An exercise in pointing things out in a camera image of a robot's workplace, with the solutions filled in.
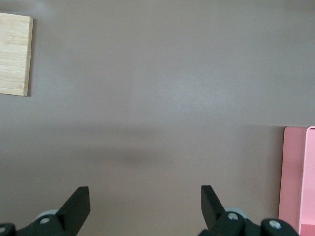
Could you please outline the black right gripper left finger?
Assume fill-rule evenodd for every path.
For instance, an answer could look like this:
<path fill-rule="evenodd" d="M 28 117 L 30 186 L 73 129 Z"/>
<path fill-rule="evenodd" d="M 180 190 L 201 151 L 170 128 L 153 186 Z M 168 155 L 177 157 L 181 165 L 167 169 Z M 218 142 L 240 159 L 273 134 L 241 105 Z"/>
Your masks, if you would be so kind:
<path fill-rule="evenodd" d="M 22 229 L 1 223 L 2 236 L 76 236 L 90 213 L 89 188 L 81 186 L 56 213 L 47 213 Z"/>

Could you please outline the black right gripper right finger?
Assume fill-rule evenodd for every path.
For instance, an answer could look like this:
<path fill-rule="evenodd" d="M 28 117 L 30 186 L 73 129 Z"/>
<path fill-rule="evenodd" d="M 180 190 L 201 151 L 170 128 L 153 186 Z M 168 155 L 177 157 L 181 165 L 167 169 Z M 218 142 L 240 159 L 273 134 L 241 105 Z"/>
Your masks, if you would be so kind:
<path fill-rule="evenodd" d="M 297 236 L 297 231 L 280 219 L 266 218 L 259 225 L 235 211 L 226 211 L 212 186 L 201 186 L 201 210 L 207 225 L 201 236 Z"/>

